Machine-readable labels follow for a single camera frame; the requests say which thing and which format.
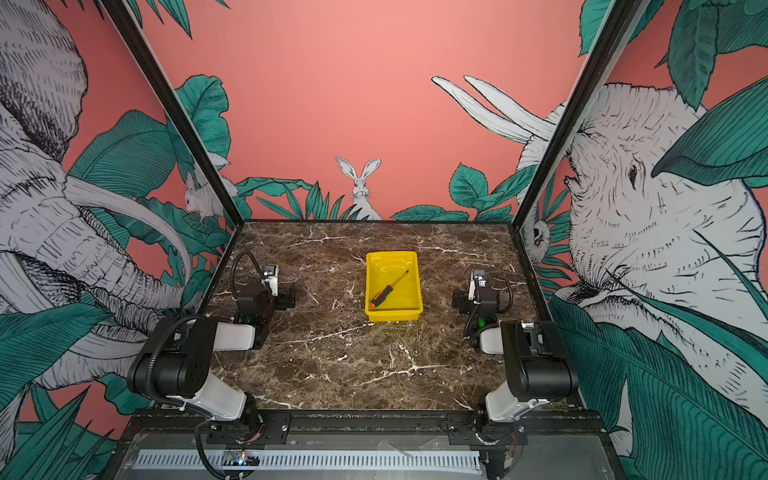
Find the orange black screwdriver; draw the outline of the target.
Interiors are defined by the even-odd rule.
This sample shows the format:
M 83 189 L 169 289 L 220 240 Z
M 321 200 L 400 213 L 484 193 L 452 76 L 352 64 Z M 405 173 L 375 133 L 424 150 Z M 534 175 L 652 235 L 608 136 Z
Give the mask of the orange black screwdriver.
M 409 273 L 409 270 L 405 270 L 399 278 L 397 278 L 394 282 L 391 284 L 388 284 L 384 287 L 382 291 L 377 293 L 370 301 L 369 306 L 371 309 L 377 309 L 389 296 L 390 293 L 393 292 L 394 287 L 403 279 L 405 278 Z

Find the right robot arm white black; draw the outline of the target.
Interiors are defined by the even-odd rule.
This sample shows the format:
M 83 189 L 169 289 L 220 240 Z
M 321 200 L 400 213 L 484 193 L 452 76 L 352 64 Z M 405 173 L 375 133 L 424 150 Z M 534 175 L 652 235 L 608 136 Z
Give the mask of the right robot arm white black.
M 485 397 L 490 421 L 515 422 L 577 392 L 578 375 L 553 322 L 502 320 L 511 306 L 502 307 L 500 293 L 489 287 L 454 291 L 452 307 L 467 316 L 463 338 L 469 346 L 502 357 L 505 379 Z

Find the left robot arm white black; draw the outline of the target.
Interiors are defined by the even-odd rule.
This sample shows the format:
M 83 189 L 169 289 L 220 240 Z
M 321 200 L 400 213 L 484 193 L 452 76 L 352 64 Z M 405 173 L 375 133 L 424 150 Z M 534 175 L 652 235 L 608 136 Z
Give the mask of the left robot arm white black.
M 236 304 L 235 322 L 205 315 L 162 318 L 129 368 L 127 386 L 157 403 L 234 425 L 247 443 L 261 435 L 265 421 L 252 395 L 212 372 L 212 358 L 221 351 L 262 348 L 274 314 L 295 306 L 296 290 L 274 293 L 259 285 Z

